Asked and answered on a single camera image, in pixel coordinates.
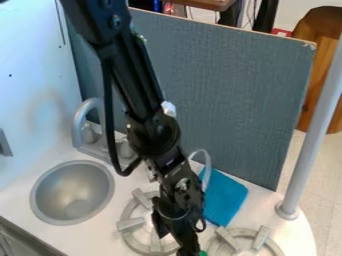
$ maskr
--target white wall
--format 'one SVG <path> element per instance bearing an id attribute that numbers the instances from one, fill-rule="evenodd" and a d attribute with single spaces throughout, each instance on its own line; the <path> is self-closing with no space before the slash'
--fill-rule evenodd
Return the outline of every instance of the white wall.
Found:
<path id="1" fill-rule="evenodd" d="M 0 4 L 0 128 L 14 157 L 0 156 L 0 190 L 70 134 L 80 104 L 63 16 L 54 0 Z"/>

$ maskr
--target floor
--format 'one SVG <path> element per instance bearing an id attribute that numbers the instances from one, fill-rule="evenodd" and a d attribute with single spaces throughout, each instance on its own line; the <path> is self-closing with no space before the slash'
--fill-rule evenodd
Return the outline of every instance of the floor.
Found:
<path id="1" fill-rule="evenodd" d="M 295 131 L 280 179 L 285 193 L 305 133 Z M 300 201 L 317 244 L 318 256 L 342 256 L 342 132 L 326 135 Z"/>

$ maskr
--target wooden cabinet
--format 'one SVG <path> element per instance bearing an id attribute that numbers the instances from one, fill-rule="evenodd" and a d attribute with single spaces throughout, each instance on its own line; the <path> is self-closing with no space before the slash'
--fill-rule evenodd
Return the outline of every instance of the wooden cabinet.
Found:
<path id="1" fill-rule="evenodd" d="M 293 31 L 293 37 L 317 43 L 310 82 L 297 126 L 297 129 L 301 131 L 306 132 L 309 128 L 341 32 L 342 8 L 330 6 L 310 10 Z M 341 130 L 342 100 L 340 98 L 330 122 L 328 133 L 336 133 Z"/>

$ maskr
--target metal stove burner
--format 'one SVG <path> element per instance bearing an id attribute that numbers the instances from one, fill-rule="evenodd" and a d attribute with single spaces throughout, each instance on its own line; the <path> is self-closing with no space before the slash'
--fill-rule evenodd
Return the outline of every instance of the metal stove burner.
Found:
<path id="1" fill-rule="evenodd" d="M 175 253 L 179 246 L 168 235 L 159 239 L 151 221 L 151 199 L 159 192 L 143 193 L 140 189 L 132 192 L 133 199 L 127 204 L 116 223 L 117 230 L 129 248 L 144 256 L 167 256 Z"/>
<path id="2" fill-rule="evenodd" d="M 279 246 L 269 238 L 270 229 L 261 226 L 259 231 L 247 228 L 219 227 L 210 241 L 209 256 L 284 256 Z"/>

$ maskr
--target white pole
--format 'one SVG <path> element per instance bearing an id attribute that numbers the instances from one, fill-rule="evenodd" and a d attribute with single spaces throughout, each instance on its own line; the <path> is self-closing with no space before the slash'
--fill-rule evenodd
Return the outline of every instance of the white pole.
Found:
<path id="1" fill-rule="evenodd" d="M 276 207 L 285 219 L 297 217 L 296 208 L 308 181 L 311 167 L 342 93 L 342 35 L 322 89 L 302 150 L 299 154 L 284 201 Z"/>

